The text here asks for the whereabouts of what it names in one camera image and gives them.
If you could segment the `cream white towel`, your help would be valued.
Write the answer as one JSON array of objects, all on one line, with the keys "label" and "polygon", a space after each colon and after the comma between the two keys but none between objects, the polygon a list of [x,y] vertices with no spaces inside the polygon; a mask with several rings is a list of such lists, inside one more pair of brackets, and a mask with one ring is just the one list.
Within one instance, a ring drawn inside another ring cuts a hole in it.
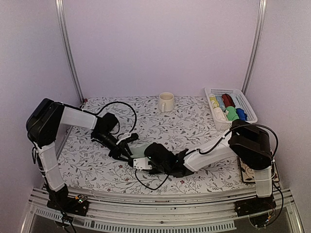
[{"label": "cream white towel", "polygon": [[213,109],[215,117],[219,121],[228,121],[226,114],[220,107],[216,107]]}]

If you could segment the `mint green towel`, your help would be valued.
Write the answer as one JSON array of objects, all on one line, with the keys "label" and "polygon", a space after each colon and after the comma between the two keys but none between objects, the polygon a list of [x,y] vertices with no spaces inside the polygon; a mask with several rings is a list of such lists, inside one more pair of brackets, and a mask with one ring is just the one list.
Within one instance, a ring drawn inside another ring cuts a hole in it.
[{"label": "mint green towel", "polygon": [[141,145],[140,147],[137,148],[131,148],[131,153],[130,155],[131,158],[136,159],[136,158],[144,158],[145,157],[145,150],[149,147],[149,144]]}]

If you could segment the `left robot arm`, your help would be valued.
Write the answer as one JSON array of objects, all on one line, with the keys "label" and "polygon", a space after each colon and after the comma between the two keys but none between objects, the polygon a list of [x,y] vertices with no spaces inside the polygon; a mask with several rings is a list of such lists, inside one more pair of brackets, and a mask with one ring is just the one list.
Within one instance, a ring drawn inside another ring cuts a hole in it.
[{"label": "left robot arm", "polygon": [[90,131],[92,141],[109,149],[109,156],[132,165],[134,159],[129,143],[138,139],[130,130],[116,138],[113,129],[119,126],[112,113],[92,113],[62,102],[45,98],[26,122],[27,137],[33,145],[33,160],[43,175],[50,200],[62,211],[72,207],[69,191],[61,175],[56,156],[56,139],[62,126],[79,127]]}]

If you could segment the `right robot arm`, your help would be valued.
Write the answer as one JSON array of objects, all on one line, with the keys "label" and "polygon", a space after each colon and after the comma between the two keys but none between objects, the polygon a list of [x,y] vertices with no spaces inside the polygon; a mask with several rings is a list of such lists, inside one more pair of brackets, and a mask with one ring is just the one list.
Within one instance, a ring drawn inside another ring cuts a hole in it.
[{"label": "right robot arm", "polygon": [[234,120],[223,135],[193,149],[173,154],[162,144],[152,143],[137,148],[131,158],[137,170],[183,178],[220,160],[239,157],[254,171],[257,197],[252,199],[251,207],[261,212],[270,204],[273,192],[272,166],[276,150],[271,149],[270,134],[278,147],[278,137],[271,128]]}]

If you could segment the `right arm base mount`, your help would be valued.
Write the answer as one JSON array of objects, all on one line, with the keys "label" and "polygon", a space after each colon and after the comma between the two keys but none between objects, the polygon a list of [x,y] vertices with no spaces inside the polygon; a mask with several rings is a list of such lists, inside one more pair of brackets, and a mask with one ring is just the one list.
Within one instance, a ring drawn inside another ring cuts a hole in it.
[{"label": "right arm base mount", "polygon": [[265,198],[255,196],[250,199],[236,201],[234,206],[237,216],[246,216],[275,209],[276,202],[273,195]]}]

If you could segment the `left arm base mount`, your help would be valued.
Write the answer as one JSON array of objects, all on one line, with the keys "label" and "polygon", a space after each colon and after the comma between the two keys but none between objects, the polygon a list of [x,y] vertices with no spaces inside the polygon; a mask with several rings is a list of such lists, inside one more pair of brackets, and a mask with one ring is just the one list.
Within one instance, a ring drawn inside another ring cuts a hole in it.
[{"label": "left arm base mount", "polygon": [[66,214],[86,216],[89,207],[88,196],[80,194],[74,198],[62,197],[57,199],[56,197],[49,195],[47,207]]}]

